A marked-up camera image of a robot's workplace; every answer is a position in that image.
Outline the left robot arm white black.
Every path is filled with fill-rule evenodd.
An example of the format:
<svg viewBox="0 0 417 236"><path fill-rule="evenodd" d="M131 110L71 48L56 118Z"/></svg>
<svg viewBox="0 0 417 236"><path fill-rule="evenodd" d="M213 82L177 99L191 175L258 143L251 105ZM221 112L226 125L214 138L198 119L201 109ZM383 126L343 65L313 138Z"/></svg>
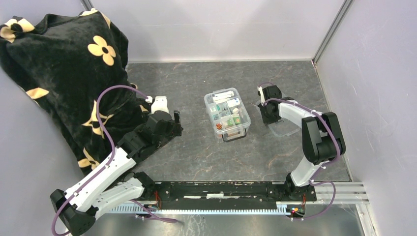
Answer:
<svg viewBox="0 0 417 236"><path fill-rule="evenodd" d="M134 173L128 180L125 177L182 131L179 111L173 115L156 111L146 123L126 133L110 155L81 181L65 191L55 190L50 199L69 234L81 236L103 214L126 201L151 199L156 187L146 173Z"/></svg>

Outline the clear box lid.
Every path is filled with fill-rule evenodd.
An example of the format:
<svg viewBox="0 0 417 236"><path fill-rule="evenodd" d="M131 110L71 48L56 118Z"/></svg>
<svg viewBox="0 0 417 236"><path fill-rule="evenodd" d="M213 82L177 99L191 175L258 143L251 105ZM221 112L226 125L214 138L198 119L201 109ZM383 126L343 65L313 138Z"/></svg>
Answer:
<svg viewBox="0 0 417 236"><path fill-rule="evenodd" d="M261 103L260 100L257 101L256 106L258 107L258 105L260 103ZM265 125L265 126L268 127L270 129L270 131L273 133L273 135L278 137L278 138L282 138L282 137L285 137L285 136L291 136L291 135L300 131L300 128L297 125L295 125L292 122L290 122L289 120L283 119L283 118L281 118L281 120L279 120L278 122L275 122L275 123L272 123L272 124L269 124L269 125Z"/></svg>

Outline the green small medicine box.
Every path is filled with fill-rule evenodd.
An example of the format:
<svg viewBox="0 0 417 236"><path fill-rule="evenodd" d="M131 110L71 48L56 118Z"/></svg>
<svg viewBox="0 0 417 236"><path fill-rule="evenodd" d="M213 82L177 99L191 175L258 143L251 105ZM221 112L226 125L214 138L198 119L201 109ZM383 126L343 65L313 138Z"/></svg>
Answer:
<svg viewBox="0 0 417 236"><path fill-rule="evenodd" d="M227 128L235 126L234 120L232 118L227 119L225 123Z"/></svg>

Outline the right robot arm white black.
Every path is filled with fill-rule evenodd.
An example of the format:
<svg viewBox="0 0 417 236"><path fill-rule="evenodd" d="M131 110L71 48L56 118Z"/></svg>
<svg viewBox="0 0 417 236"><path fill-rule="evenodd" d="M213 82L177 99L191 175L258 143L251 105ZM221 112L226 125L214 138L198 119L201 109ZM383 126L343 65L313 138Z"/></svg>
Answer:
<svg viewBox="0 0 417 236"><path fill-rule="evenodd" d="M298 200L307 186L314 185L318 170L338 160L346 151L338 117L307 108L290 97L283 97L278 86L263 83L257 87L261 98L258 108L265 125L286 119L301 130L303 158L284 183L284 195Z"/></svg>

